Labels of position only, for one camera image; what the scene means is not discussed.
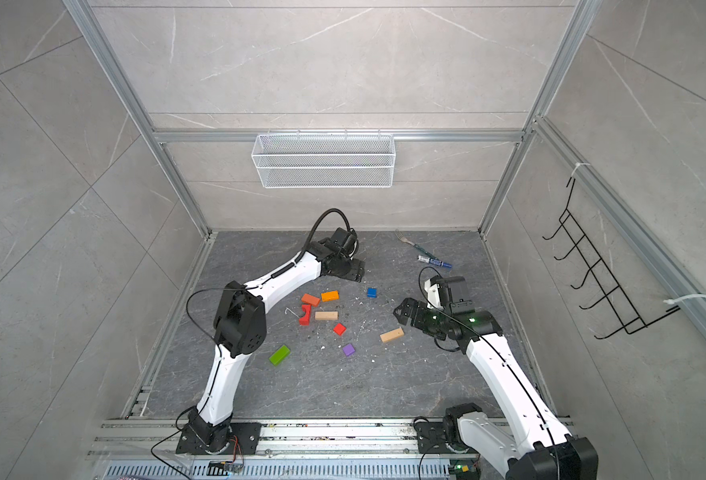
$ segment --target metal fork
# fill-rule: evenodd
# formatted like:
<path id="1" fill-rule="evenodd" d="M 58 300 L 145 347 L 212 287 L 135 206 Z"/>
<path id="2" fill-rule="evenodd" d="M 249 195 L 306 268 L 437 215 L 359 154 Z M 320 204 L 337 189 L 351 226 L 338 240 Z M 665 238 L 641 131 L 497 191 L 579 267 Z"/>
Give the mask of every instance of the metal fork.
<path id="1" fill-rule="evenodd" d="M 422 252 L 423 254 L 428 255 L 430 258 L 432 258 L 432 259 L 434 259 L 434 260 L 438 260 L 437 257 L 436 257 L 434 254 L 428 252 L 427 250 L 425 250 L 425 249 L 422 248 L 421 246 L 417 245 L 415 242 L 413 242 L 413 241 L 409 240 L 408 238 L 406 238 L 406 237 L 404 236 L 404 234 L 402 234 L 397 228 L 396 228 L 396 236 L 398 237 L 398 239 L 399 239 L 400 241 L 404 242 L 405 244 L 410 244 L 410 245 L 412 245 L 414 248 L 416 248 L 417 250 L 419 250 L 420 252 Z"/>

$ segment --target white wire basket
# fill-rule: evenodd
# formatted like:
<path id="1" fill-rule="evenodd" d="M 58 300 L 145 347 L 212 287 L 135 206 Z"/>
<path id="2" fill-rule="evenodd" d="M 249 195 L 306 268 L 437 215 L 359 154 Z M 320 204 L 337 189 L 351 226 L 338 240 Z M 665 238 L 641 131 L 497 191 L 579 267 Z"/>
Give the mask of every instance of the white wire basket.
<path id="1" fill-rule="evenodd" d="M 390 187 L 396 146 L 378 133 L 262 134 L 252 160 L 265 188 Z"/>

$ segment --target beige wooden block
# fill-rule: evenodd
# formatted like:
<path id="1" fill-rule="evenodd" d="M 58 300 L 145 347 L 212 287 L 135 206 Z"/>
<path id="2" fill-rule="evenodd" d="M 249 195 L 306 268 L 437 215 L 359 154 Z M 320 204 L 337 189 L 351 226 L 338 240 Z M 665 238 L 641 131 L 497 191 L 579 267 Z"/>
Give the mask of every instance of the beige wooden block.
<path id="1" fill-rule="evenodd" d="M 401 329 L 401 327 L 398 327 L 396 328 L 396 330 L 391 330 L 390 332 L 383 333 L 382 335 L 380 335 L 380 340 L 382 340 L 383 343 L 387 343 L 391 340 L 400 339 L 403 336 L 404 331 Z"/>
<path id="2" fill-rule="evenodd" d="M 337 312 L 324 312 L 317 310 L 315 313 L 316 320 L 337 320 Z"/>

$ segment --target robotic arm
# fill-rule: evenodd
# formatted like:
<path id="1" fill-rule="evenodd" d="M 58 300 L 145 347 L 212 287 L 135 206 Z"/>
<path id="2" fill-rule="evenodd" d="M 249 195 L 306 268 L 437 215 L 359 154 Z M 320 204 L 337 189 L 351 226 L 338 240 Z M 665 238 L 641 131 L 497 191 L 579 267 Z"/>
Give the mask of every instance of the robotic arm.
<path id="1" fill-rule="evenodd" d="M 329 238 L 312 241 L 315 229 L 331 212 L 345 220 Z M 311 229 L 302 250 L 272 272 L 243 285 L 228 283 L 220 298 L 214 319 L 214 362 L 201 400 L 188 414 L 188 424 L 181 437 L 197 438 L 203 449 L 212 454 L 228 446 L 233 396 L 246 361 L 265 341 L 265 314 L 283 297 L 300 285 L 322 275 L 333 275 L 360 282 L 364 263 L 353 259 L 358 236 L 345 215 L 332 208 L 323 213 Z"/>
<path id="2" fill-rule="evenodd" d="M 467 403 L 447 408 L 442 440 L 455 450 L 472 447 L 507 480 L 588 480 L 598 470 L 587 438 L 574 438 L 542 401 L 513 358 L 491 313 L 473 307 L 462 276 L 435 275 L 425 282 L 425 300 L 406 298 L 396 307 L 399 323 L 435 340 L 449 337 L 487 381 L 513 436 Z"/>

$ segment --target wall hook rack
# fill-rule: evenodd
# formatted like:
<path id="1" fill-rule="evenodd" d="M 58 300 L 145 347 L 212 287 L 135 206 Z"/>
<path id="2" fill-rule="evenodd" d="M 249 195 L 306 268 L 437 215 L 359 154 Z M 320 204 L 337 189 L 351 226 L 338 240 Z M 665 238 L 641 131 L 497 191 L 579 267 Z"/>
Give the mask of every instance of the wall hook rack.
<path id="1" fill-rule="evenodd" d="M 569 285 L 569 286 L 571 286 L 574 290 L 579 290 L 583 286 L 585 286 L 585 283 L 588 279 L 588 275 L 592 275 L 593 279 L 596 281 L 596 284 L 598 285 L 598 288 L 601 290 L 601 293 L 602 293 L 601 297 L 598 298 L 598 300 L 596 300 L 595 302 L 593 302 L 592 305 L 590 305 L 590 306 L 580 305 L 579 308 L 582 310 L 590 310 L 594 306 L 598 305 L 600 302 L 606 300 L 606 302 L 612 308 L 612 312 L 614 312 L 614 316 L 619 321 L 620 327 L 618 329 L 610 332 L 609 334 L 607 334 L 605 336 L 598 336 L 598 335 L 594 335 L 594 336 L 598 340 L 605 340 L 605 339 L 608 339 L 610 336 L 614 335 L 615 333 L 619 332 L 620 330 L 625 330 L 625 332 L 628 335 L 632 335 L 633 333 L 636 333 L 639 330 L 643 330 L 643 329 L 653 325 L 654 323 L 664 319 L 666 316 L 670 316 L 673 313 L 678 312 L 681 308 L 677 305 L 672 306 L 671 308 L 668 308 L 664 314 L 662 314 L 658 318 L 651 320 L 651 321 L 644 320 L 643 317 L 641 316 L 641 314 L 638 313 L 636 306 L 630 300 L 630 297 L 628 297 L 628 294 L 625 292 L 625 289 L 622 288 L 622 285 L 619 283 L 619 280 L 617 280 L 617 277 L 614 276 L 614 272 L 612 272 L 612 269 L 610 269 L 609 266 L 606 264 L 606 261 L 603 259 L 603 256 L 598 252 L 598 249 L 596 248 L 596 246 L 593 245 L 592 240 L 590 240 L 588 235 L 585 233 L 585 230 L 582 229 L 582 226 L 577 221 L 577 218 L 575 218 L 572 215 L 572 212 L 569 210 L 569 203 L 572 201 L 572 194 L 574 193 L 574 184 L 575 184 L 574 178 L 569 178 L 569 181 L 566 182 L 566 188 L 569 188 L 569 198 L 567 198 L 567 200 L 566 200 L 566 208 L 563 209 L 563 212 L 558 217 L 558 221 L 559 221 L 558 228 L 556 229 L 555 232 L 553 232 L 553 234 L 551 236 L 543 236 L 542 238 L 544 240 L 552 240 L 552 238 L 555 237 L 559 233 L 559 231 L 563 230 L 564 232 L 566 232 L 566 235 L 569 236 L 569 240 L 571 240 L 571 242 L 572 242 L 572 248 L 569 249 L 568 252 L 566 252 L 566 255 L 561 256 L 561 257 L 553 256 L 553 258 L 558 261 L 565 260 L 573 251 L 576 250 L 577 253 L 579 254 L 580 258 L 582 258 L 582 261 L 585 262 L 585 266 L 587 266 L 587 269 L 588 269 L 587 272 L 585 272 L 585 276 L 582 278 L 582 282 L 580 282 L 579 285 L 577 285 L 577 286 Z M 572 233 L 569 232 L 569 230 L 566 228 L 565 224 L 566 224 L 566 221 L 569 219 L 572 219 L 572 221 L 576 225 L 578 232 L 579 232 L 577 235 L 572 235 Z M 586 258 L 586 254 L 589 252 L 589 250 L 582 251 L 579 246 L 580 244 L 583 244 L 582 248 L 592 249 L 592 251 L 595 252 L 595 256 L 598 257 L 598 260 L 596 260 L 595 262 L 592 262 L 592 263 L 588 262 L 588 259 Z M 606 271 L 608 271 L 608 274 L 612 277 L 612 280 L 614 282 L 614 286 L 612 286 L 611 288 L 608 288 L 608 286 L 605 286 L 604 284 L 601 283 L 601 280 L 598 279 L 598 276 L 596 275 L 596 271 L 595 271 L 595 269 L 598 266 L 603 266 L 604 268 L 606 268 Z M 625 297 L 625 300 L 627 301 L 627 303 L 630 305 L 630 308 L 632 309 L 633 318 L 630 321 L 625 322 L 622 320 L 622 316 L 617 311 L 617 307 L 615 305 L 615 302 L 612 301 L 612 297 L 610 295 L 617 292 L 617 290 L 618 290 L 619 294 L 621 294 L 622 296 Z"/>

